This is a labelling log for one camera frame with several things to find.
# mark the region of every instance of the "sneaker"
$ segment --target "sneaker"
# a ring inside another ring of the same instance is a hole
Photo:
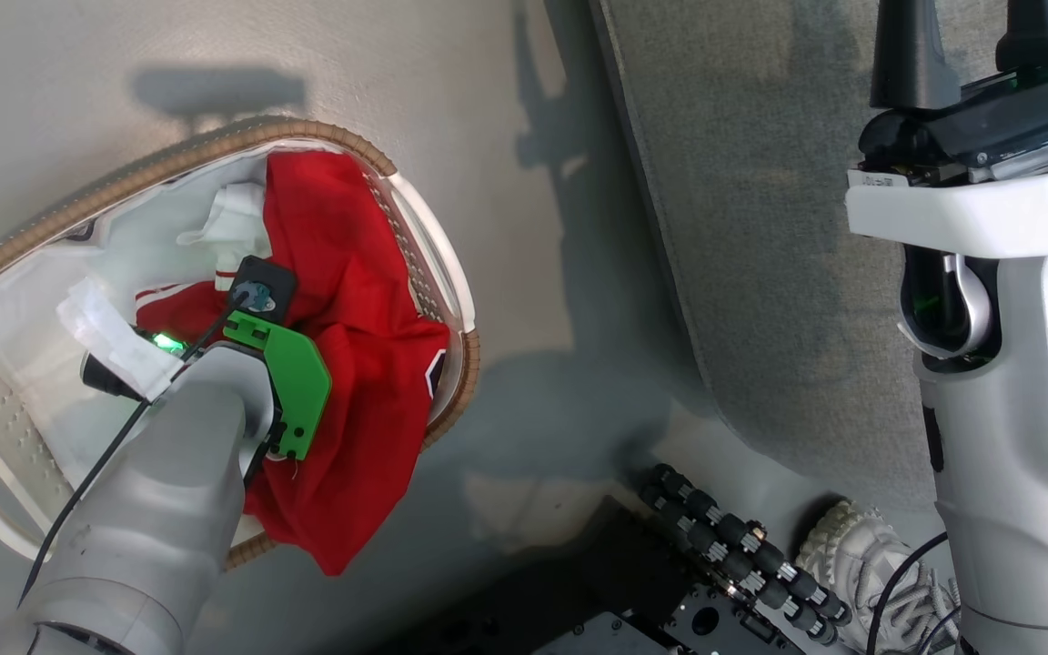
[[[851,606],[852,621],[839,629],[839,638],[852,650],[864,652],[874,606],[912,550],[877,510],[842,500],[807,534],[795,564]],[[960,606],[956,581],[949,582],[949,588],[936,583],[934,569],[914,564],[887,603],[876,652],[919,654],[955,643],[960,613],[937,631],[931,647],[922,643],[937,624]]]

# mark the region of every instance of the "gray fabric upholstery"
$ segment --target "gray fabric upholstery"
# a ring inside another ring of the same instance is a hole
[[[897,245],[850,235],[873,0],[599,0],[696,359],[758,452],[866,502],[933,498]],[[1002,1],[940,0],[962,80]]]

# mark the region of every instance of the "black cable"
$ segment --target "black cable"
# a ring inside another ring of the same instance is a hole
[[[213,335],[216,334],[219,328],[224,327],[225,322],[230,320],[230,314],[237,311],[238,307],[241,307],[241,303],[244,303],[248,299],[249,293],[238,294],[237,299],[224,308],[224,311],[221,312],[219,319],[210,325],[208,330],[204,330],[204,333],[201,334],[200,339],[193,342],[191,347],[188,347],[185,351],[183,351],[183,354],[180,355],[180,362],[188,362],[192,359],[193,355],[200,352],[200,348],[203,348],[203,345],[209,343],[209,340],[213,339]],[[46,530],[43,543],[40,544],[40,547],[38,547],[38,554],[35,555],[35,562],[30,565],[30,573],[26,575],[26,584],[22,588],[22,594],[18,597],[18,605],[16,607],[22,606],[22,602],[26,598],[26,594],[30,593],[30,588],[35,586],[35,581],[38,580],[38,572],[41,568],[43,568],[43,560],[46,559],[46,552],[51,550],[51,544],[54,543],[54,534],[59,533],[59,528],[63,527],[63,523],[66,522],[67,517],[70,517],[71,510],[74,509],[77,503],[79,503],[80,499],[83,498],[84,493],[86,493],[87,488],[90,487],[93,481],[95,481],[95,478],[100,476],[100,472],[103,472],[104,465],[107,464],[107,461],[111,459],[113,455],[115,455],[117,449],[119,449],[121,444],[124,443],[125,437],[127,437],[128,433],[136,427],[137,420],[140,420],[140,417],[145,414],[145,411],[151,407],[151,405],[153,403],[147,398],[141,399],[140,405],[136,406],[136,410],[133,411],[132,416],[128,416],[128,421],[124,423],[124,427],[121,428],[119,432],[116,432],[115,438],[112,439],[112,443],[107,444],[104,455],[100,455],[100,459],[95,460],[95,464],[92,465],[91,472],[87,473],[84,481],[80,482],[79,487],[75,487],[75,490],[71,493],[71,498],[67,499],[66,504],[63,505],[63,509],[59,510],[59,517],[54,518],[54,522],[51,523],[51,529]]]
[[[889,577],[889,582],[885,585],[885,592],[880,593],[880,599],[876,603],[876,609],[872,611],[872,625],[868,629],[868,650],[865,650],[866,655],[876,655],[876,642],[880,638],[880,618],[885,616],[885,607],[887,606],[887,602],[889,602],[889,597],[892,596],[892,591],[895,590],[895,585],[899,583],[900,577],[908,572],[908,569],[911,569],[912,565],[916,564],[916,561],[919,561],[932,548],[940,546],[946,539],[948,539],[948,532],[941,532],[935,538],[927,540],[924,546],[920,546],[915,551],[912,551],[912,554]]]
[[[945,614],[944,618],[941,618],[941,621],[939,624],[936,624],[936,626],[933,627],[933,630],[930,631],[929,634],[927,634],[927,638],[924,639],[923,643],[920,643],[920,648],[918,648],[918,650],[916,650],[916,655],[924,655],[924,652],[927,652],[929,648],[932,648],[932,646],[933,646],[933,638],[936,637],[936,633],[939,633],[939,631],[941,631],[941,629],[943,629],[943,627],[944,627],[945,624],[947,624],[948,621],[952,621],[953,617],[956,617],[957,612],[960,612],[960,610],[961,610],[961,606],[957,605],[956,607],[954,607],[954,609],[952,610],[952,612],[949,612],[948,614]]]

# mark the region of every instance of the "gray floor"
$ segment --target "gray floor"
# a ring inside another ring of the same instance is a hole
[[[0,3],[0,237],[85,182],[246,114],[331,121],[415,181],[483,336],[468,415],[346,575],[281,548],[226,575],[191,652],[356,652],[574,534],[663,459],[791,537],[828,489],[712,418],[662,285],[585,5]],[[935,518],[894,517],[907,538]],[[26,563],[0,546],[0,617]]]

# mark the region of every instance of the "green bracket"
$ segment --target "green bracket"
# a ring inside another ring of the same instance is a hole
[[[280,455],[305,459],[329,398],[329,372],[308,336],[234,311],[224,324],[227,339],[265,353],[265,367],[282,403],[286,430],[279,441]]]

